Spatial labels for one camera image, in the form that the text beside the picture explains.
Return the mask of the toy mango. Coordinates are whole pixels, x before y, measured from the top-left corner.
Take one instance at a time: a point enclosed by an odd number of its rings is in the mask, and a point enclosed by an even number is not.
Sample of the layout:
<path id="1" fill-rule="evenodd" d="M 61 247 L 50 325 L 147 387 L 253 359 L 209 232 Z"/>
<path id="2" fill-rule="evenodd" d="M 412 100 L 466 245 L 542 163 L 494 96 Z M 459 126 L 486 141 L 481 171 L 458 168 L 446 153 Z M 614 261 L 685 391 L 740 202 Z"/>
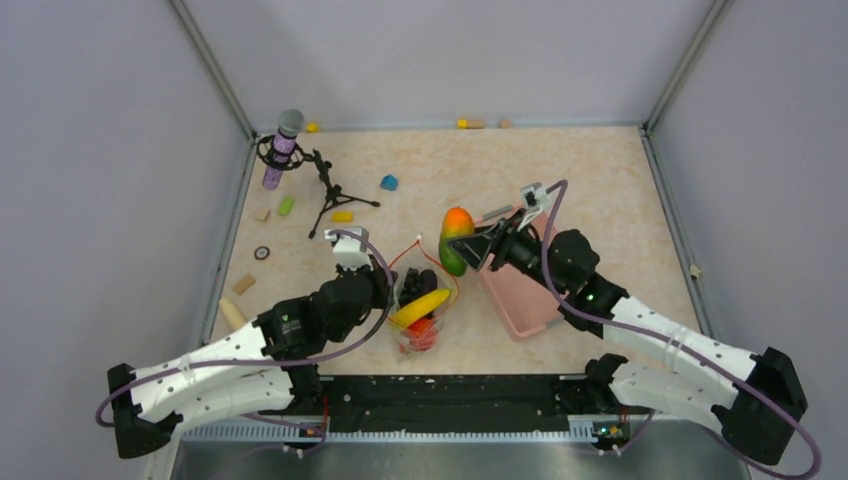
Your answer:
<path id="1" fill-rule="evenodd" d="M 439 259 L 442 267 L 454 277 L 465 274 L 467 263 L 448 245 L 448 240 L 470 235 L 474 229 L 474 221 L 464 208 L 453 207 L 443 218 L 438 244 Z"/>

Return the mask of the toy purple eggplant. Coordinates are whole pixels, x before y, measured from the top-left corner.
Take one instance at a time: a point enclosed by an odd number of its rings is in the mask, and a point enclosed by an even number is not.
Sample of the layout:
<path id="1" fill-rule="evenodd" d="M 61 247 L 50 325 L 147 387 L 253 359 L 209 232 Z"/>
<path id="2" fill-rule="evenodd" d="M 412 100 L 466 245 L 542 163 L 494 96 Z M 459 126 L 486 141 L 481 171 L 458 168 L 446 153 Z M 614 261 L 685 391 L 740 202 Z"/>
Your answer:
<path id="1" fill-rule="evenodd" d="M 438 288 L 439 280 L 436 272 L 432 269 L 424 269 L 420 272 L 420 292 L 426 295 Z"/>

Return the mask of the clear orange zip bag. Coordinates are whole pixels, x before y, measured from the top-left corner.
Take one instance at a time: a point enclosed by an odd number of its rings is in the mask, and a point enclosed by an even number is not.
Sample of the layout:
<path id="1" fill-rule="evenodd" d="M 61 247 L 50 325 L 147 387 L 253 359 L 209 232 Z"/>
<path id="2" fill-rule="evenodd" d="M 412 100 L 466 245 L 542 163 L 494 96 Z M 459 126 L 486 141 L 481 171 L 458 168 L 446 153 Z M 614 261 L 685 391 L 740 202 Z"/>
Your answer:
<path id="1" fill-rule="evenodd" d="M 423 236 L 389 264 L 396 275 L 389 328 L 398 354 L 411 357 L 433 351 L 443 342 L 459 284 L 425 248 Z"/>

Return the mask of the toy banana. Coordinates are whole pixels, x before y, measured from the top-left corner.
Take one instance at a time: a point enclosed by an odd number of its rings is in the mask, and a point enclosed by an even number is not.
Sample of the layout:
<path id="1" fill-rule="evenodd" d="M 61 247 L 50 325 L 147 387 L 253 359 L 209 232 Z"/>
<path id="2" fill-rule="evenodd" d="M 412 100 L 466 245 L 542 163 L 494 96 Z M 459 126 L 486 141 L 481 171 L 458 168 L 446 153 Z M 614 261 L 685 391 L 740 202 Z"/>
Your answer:
<path id="1" fill-rule="evenodd" d="M 389 319 L 399 328 L 408 328 L 414 322 L 434 312 L 450 298 L 450 295 L 449 289 L 436 289 L 398 309 L 389 316 Z"/>

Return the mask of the pink plastic basket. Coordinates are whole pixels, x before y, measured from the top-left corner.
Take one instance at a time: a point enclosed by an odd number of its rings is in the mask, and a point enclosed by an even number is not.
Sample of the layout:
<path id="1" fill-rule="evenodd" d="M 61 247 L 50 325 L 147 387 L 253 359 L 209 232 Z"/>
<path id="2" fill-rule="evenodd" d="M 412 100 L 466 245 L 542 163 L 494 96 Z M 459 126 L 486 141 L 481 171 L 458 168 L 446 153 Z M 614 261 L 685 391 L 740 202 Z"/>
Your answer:
<path id="1" fill-rule="evenodd" d="M 515 267 L 489 268 L 490 255 L 479 276 L 498 318 L 514 342 L 522 342 L 563 323 L 559 303 L 550 292 Z"/>

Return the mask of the toy black grapes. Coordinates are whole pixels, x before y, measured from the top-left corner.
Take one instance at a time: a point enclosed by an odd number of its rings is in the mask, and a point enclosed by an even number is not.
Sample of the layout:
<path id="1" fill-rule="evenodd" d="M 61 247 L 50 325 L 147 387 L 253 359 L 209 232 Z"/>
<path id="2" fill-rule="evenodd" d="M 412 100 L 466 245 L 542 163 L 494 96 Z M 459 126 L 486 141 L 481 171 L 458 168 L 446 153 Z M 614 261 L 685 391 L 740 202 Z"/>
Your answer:
<path id="1" fill-rule="evenodd" d="M 423 283 L 418 269 L 409 268 L 398 295 L 399 305 L 405 306 L 422 296 Z"/>

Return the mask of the toy red tomato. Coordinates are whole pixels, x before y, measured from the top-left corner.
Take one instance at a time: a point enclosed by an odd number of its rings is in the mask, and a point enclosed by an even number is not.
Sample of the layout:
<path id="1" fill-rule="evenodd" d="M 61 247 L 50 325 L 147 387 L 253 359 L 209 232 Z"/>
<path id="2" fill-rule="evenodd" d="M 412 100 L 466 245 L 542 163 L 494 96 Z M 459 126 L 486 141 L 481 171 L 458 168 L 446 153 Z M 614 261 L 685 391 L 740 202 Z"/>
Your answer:
<path id="1" fill-rule="evenodd" d="M 422 318 L 401 332 L 405 348 L 412 352 L 430 350 L 438 340 L 439 329 L 429 318 Z"/>

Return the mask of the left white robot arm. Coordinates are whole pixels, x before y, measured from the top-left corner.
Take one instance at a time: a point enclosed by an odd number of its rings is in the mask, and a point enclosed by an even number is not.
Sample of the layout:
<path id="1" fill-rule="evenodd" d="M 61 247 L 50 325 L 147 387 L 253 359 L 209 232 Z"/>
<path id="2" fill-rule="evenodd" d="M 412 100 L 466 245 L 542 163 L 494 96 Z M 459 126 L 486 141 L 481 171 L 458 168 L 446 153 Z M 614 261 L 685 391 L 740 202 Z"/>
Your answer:
<path id="1" fill-rule="evenodd" d="M 396 279 L 377 265 L 339 268 L 317 291 L 277 302 L 221 340 L 153 367 L 111 368 L 108 425 L 119 457 L 146 456 L 219 420 L 314 410 L 325 346 L 343 342 L 372 310 L 387 311 Z"/>

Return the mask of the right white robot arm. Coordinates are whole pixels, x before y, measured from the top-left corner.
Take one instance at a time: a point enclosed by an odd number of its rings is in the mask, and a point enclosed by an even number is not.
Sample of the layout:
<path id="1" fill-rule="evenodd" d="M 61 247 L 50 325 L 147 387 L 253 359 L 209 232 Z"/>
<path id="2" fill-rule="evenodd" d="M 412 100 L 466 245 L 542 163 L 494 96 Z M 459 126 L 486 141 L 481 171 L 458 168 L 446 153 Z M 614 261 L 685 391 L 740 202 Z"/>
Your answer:
<path id="1" fill-rule="evenodd" d="M 586 364 L 586 397 L 600 412 L 645 407 L 718 434 L 751 461 L 777 465 L 808 403 L 791 359 L 723 344 L 652 310 L 595 270 L 599 255 L 578 230 L 549 242 L 501 219 L 447 247 L 471 268 L 509 265 L 563 295 L 559 310 L 575 329 L 661 362 L 655 369 L 608 353 Z"/>

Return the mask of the cream wooden cylinder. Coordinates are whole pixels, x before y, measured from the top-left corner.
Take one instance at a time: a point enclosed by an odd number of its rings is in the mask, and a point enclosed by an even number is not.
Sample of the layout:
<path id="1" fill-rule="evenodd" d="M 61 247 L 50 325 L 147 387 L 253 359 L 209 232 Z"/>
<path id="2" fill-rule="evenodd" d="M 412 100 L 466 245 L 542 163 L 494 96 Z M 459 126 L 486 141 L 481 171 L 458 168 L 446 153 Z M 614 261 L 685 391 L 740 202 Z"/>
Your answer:
<path id="1" fill-rule="evenodd" d="M 237 331 L 246 324 L 244 315 L 239 308 L 228 298 L 222 297 L 218 301 L 219 313 L 223 316 L 228 326 Z"/>

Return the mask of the tan wooden block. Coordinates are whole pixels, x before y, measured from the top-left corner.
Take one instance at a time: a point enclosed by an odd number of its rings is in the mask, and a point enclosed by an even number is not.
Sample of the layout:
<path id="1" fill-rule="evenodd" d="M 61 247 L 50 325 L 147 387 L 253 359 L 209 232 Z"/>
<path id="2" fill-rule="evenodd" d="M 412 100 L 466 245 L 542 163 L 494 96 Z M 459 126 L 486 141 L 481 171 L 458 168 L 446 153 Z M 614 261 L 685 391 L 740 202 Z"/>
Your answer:
<path id="1" fill-rule="evenodd" d="M 235 295 L 241 296 L 255 284 L 256 278 L 252 274 L 245 274 L 231 286 L 231 290 Z"/>

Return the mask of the blue block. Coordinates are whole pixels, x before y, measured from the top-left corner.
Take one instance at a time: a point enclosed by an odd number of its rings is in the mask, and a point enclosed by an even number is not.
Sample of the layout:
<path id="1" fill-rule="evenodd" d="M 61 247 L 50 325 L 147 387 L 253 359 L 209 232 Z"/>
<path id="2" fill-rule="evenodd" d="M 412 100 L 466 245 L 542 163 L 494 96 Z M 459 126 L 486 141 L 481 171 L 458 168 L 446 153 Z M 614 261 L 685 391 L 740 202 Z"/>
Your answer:
<path id="1" fill-rule="evenodd" d="M 399 186 L 399 179 L 392 174 L 385 175 L 381 179 L 380 184 L 379 184 L 379 187 L 382 190 L 385 190 L 385 191 L 396 191 L 398 189 L 398 186 Z"/>

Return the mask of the green block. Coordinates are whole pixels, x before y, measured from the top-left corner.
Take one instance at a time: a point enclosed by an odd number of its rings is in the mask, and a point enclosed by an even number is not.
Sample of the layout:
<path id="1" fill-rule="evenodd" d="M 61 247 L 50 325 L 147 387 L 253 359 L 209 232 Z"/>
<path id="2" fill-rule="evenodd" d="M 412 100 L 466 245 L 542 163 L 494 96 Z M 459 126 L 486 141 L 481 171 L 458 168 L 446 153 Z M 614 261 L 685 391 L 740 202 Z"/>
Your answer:
<path id="1" fill-rule="evenodd" d="M 281 199 L 281 201 L 280 201 L 280 203 L 277 207 L 277 210 L 276 210 L 277 214 L 279 216 L 288 216 L 291 213 L 294 204 L 295 204 L 295 199 L 293 197 L 284 196 Z"/>

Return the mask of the black microphone tripod stand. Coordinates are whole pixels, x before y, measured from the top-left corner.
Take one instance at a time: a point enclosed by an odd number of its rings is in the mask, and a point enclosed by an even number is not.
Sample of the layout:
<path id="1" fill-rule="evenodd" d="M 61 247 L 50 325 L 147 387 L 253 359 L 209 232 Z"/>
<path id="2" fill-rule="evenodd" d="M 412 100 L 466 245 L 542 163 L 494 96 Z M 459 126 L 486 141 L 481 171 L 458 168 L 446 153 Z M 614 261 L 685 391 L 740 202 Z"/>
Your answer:
<path id="1" fill-rule="evenodd" d="M 262 137 L 257 143 L 257 156 L 272 171 L 288 172 L 299 169 L 306 164 L 313 165 L 318 173 L 318 179 L 324 187 L 324 204 L 318 213 L 316 220 L 308 234 L 309 239 L 313 239 L 317 233 L 317 227 L 323 216 L 331 210 L 347 205 L 350 203 L 363 203 L 372 207 L 379 208 L 381 203 L 375 200 L 367 200 L 364 198 L 351 196 L 344 192 L 340 184 L 333 183 L 330 177 L 330 170 L 333 164 L 330 161 L 324 160 L 321 153 L 317 149 L 311 152 L 306 152 L 298 143 L 285 137 L 288 142 L 286 150 L 277 148 L 275 140 L 276 135 Z"/>

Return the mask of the purple microphone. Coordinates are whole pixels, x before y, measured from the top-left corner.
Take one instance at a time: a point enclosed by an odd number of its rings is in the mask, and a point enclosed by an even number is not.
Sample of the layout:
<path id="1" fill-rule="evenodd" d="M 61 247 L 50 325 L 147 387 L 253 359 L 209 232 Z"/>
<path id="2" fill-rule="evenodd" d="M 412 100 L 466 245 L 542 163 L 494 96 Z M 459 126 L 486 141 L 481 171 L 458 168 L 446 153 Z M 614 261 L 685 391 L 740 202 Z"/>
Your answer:
<path id="1" fill-rule="evenodd" d="M 260 159 L 266 165 L 262 186 L 268 190 L 276 190 L 283 173 L 292 162 L 292 155 L 297 146 L 297 137 L 305 127 L 305 117 L 298 109 L 286 109 L 278 117 L 276 134 Z"/>

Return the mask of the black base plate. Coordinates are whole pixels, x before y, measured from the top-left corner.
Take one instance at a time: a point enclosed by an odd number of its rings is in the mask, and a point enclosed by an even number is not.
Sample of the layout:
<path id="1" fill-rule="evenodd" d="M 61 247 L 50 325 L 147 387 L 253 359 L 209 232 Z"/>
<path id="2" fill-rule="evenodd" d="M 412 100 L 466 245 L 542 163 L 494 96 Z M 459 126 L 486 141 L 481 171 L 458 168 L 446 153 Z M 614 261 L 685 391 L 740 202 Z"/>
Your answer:
<path id="1" fill-rule="evenodd" d="M 570 429 L 584 415 L 638 413 L 580 375 L 338 375 L 280 411 L 333 433 L 524 433 Z"/>

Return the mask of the yellow tan cylinder at wall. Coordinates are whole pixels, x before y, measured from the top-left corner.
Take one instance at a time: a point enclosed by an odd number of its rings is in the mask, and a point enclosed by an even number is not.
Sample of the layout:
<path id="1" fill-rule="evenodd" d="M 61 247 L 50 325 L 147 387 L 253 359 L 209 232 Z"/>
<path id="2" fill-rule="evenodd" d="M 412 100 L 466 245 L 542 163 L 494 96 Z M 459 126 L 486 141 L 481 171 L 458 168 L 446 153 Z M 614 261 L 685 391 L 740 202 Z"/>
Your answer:
<path id="1" fill-rule="evenodd" d="M 460 130 L 484 129 L 486 127 L 486 122 L 482 119 L 459 118 L 456 122 L 456 127 Z"/>

